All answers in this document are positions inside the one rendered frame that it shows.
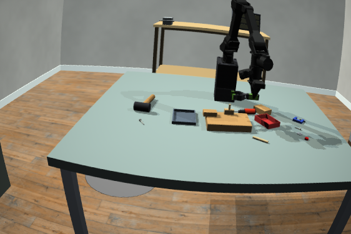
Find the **blue c-shaped clamp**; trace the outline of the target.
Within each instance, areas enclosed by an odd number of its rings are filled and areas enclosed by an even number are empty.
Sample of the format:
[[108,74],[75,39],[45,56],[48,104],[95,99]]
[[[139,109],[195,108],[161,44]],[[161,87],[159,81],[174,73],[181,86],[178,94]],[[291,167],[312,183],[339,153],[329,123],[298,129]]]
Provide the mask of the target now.
[[294,117],[292,121],[297,122],[297,123],[300,123],[300,124],[302,124],[303,122],[305,122],[304,119],[297,120],[297,117]]

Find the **black mallet with wooden handle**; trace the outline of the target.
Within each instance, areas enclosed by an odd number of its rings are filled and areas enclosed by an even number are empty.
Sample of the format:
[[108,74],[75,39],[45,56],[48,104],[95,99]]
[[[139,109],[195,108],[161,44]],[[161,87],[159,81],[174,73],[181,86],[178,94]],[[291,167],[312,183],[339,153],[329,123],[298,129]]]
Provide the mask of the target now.
[[150,112],[151,110],[151,102],[155,99],[155,95],[152,94],[148,97],[144,102],[134,102],[134,110],[142,111],[142,112]]

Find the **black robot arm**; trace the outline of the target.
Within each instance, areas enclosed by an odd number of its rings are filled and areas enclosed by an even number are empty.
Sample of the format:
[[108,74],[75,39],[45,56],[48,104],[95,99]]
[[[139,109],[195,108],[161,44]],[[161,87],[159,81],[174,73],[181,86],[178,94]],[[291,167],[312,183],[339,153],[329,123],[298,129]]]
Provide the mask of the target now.
[[[231,8],[233,10],[232,20],[228,35],[224,37],[223,43],[220,45],[220,50],[223,52],[222,63],[234,64],[234,52],[238,51],[239,40],[237,38],[239,33],[240,22],[244,14],[247,27],[249,29],[249,47],[251,49],[251,64],[259,66],[266,71],[273,68],[273,62],[270,59],[269,51],[264,41],[263,36],[260,34],[257,22],[254,16],[254,8],[246,0],[232,0]],[[226,49],[225,49],[226,48]],[[254,79],[253,69],[243,69],[239,71],[241,80],[246,78]]]

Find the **red shallow tray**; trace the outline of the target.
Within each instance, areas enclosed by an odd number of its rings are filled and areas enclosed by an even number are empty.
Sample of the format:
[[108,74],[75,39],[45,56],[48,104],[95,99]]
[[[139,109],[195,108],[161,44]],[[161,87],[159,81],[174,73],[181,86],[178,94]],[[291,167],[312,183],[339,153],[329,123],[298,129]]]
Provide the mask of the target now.
[[267,129],[280,127],[280,122],[268,114],[255,115],[254,120]]

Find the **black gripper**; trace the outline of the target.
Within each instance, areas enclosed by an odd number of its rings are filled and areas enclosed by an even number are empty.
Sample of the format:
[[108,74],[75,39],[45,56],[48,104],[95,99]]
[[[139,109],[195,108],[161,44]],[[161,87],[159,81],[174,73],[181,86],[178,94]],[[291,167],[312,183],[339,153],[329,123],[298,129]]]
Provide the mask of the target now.
[[[260,89],[265,89],[265,84],[262,81],[262,71],[263,69],[259,66],[250,65],[250,69],[253,69],[254,72],[254,79],[249,78],[248,83],[250,84],[252,98],[256,98],[257,94],[259,93]],[[251,88],[252,86],[252,88]],[[255,89],[256,88],[256,89]]]

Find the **tan wooden block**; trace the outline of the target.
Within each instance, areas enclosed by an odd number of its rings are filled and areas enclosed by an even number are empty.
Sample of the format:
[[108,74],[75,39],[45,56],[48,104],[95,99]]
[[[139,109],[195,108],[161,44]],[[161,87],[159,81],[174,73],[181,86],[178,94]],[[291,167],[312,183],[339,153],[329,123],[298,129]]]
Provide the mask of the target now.
[[260,105],[254,105],[254,109],[256,110],[256,113],[258,114],[268,114],[271,115],[272,109],[260,104]]

